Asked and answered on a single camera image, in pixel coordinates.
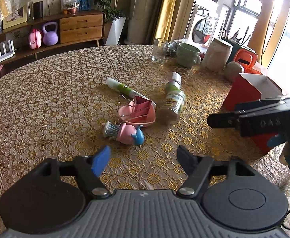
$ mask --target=red box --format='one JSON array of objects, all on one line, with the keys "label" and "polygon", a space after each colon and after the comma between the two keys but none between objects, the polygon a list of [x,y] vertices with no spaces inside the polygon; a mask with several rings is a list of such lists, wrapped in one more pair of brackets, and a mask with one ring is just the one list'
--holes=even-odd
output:
[{"label": "red box", "polygon": [[[268,76],[241,73],[222,104],[222,110],[233,111],[236,104],[251,102],[268,97],[283,95],[282,89]],[[260,150],[266,154],[272,148],[267,146],[268,140],[277,133],[267,133],[251,137]]]}]

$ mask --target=pink dish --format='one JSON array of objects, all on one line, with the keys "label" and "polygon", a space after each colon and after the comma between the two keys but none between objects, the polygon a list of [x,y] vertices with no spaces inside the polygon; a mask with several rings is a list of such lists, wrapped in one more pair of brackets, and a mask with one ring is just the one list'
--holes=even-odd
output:
[{"label": "pink dish", "polygon": [[[132,113],[132,106],[134,105],[134,101],[131,101],[129,103],[129,105],[131,105],[131,106],[122,106],[119,109],[119,116],[129,115]],[[128,120],[128,117],[120,117],[120,119],[122,121],[125,121],[126,124],[133,125],[135,127],[137,127],[138,125],[143,125],[143,127],[147,127],[147,126],[152,125],[156,120],[155,108],[153,107],[152,104],[150,105],[149,112],[148,112],[147,117],[145,119],[144,119],[144,117],[131,119],[130,121]]]}]

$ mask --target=drawer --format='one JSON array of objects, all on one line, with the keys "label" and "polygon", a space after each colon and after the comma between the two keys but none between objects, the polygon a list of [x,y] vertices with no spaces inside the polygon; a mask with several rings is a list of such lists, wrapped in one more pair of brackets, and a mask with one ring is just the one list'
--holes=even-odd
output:
[{"label": "drawer", "polygon": [[60,43],[68,43],[73,41],[96,39],[102,37],[102,26],[90,28],[77,28],[60,32]]},{"label": "drawer", "polygon": [[60,31],[103,25],[103,14],[73,16],[60,19]]}]

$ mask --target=photo frame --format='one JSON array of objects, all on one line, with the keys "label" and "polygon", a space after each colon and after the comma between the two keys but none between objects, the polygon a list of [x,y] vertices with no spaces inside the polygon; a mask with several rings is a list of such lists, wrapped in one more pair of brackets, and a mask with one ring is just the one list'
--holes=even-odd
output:
[{"label": "photo frame", "polygon": [[13,11],[2,21],[2,29],[6,29],[27,21],[27,5]]}]

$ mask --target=green mug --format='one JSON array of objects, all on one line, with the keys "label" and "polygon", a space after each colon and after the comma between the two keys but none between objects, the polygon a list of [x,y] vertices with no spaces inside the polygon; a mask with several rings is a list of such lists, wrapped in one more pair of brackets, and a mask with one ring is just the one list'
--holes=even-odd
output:
[{"label": "green mug", "polygon": [[177,47],[177,63],[186,68],[191,68],[196,63],[201,63],[200,50],[190,44],[180,43]]}]

